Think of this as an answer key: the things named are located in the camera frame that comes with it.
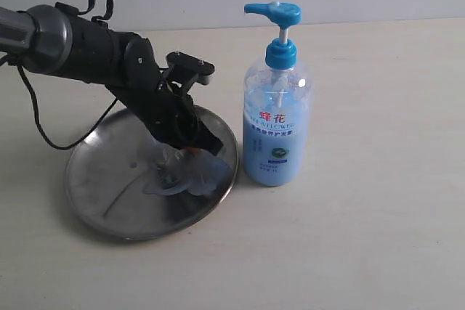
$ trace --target blue liquid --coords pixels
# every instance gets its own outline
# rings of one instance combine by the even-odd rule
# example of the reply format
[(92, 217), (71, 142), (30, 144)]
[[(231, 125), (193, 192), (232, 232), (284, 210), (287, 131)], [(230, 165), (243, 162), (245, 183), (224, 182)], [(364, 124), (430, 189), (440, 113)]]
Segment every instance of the blue liquid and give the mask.
[(290, 182), (298, 174), (307, 140), (307, 127), (288, 131), (257, 126), (244, 113), (243, 166), (245, 172), (264, 185)]

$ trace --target round metal plate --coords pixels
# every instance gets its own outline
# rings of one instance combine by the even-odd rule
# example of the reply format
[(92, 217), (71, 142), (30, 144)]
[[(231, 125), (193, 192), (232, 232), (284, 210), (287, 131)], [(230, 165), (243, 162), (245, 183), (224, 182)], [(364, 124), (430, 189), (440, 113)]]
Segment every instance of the round metal plate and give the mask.
[(233, 186), (238, 143), (218, 115), (196, 108), (224, 144), (216, 157), (157, 142), (127, 109), (107, 117), (68, 162), (66, 192), (77, 216), (99, 232), (144, 240), (209, 214)]

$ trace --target transparent plastic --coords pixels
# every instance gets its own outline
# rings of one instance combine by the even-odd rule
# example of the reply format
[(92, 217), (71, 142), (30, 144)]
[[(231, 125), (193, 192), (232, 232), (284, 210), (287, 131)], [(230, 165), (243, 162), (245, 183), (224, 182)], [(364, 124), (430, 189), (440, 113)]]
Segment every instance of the transparent plastic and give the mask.
[(244, 79), (243, 166), (255, 181), (277, 186), (299, 172), (307, 142), (312, 76), (300, 61), (275, 70), (257, 60)]

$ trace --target white tabletop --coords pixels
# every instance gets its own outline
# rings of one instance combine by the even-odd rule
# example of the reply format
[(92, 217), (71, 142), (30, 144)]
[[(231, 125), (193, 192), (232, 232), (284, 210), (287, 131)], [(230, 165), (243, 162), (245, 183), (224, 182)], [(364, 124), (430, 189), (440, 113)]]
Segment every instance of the white tabletop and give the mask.
[[(0, 70), (0, 309), (462, 309), (465, 19), (291, 29), (315, 73), (299, 176), (226, 200), (169, 237), (115, 244), (83, 228), (13, 68)], [(149, 33), (217, 67), (195, 101), (242, 138), (243, 76), (274, 27)], [(43, 126), (73, 141), (112, 100), (33, 76)]]

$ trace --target robotic arm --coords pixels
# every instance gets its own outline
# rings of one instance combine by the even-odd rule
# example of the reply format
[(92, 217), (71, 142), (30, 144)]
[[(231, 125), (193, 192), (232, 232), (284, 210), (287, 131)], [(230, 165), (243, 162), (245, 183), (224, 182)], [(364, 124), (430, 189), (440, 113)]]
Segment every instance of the robotic arm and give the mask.
[(24, 12), (0, 7), (0, 52), (32, 73), (105, 85), (159, 142), (216, 155), (223, 144), (196, 115), (188, 94), (195, 82), (209, 83), (214, 66), (172, 52), (168, 68), (160, 69), (148, 39), (108, 29), (113, 0), (103, 16), (80, 17), (94, 5), (89, 0), (85, 12), (62, 3)]

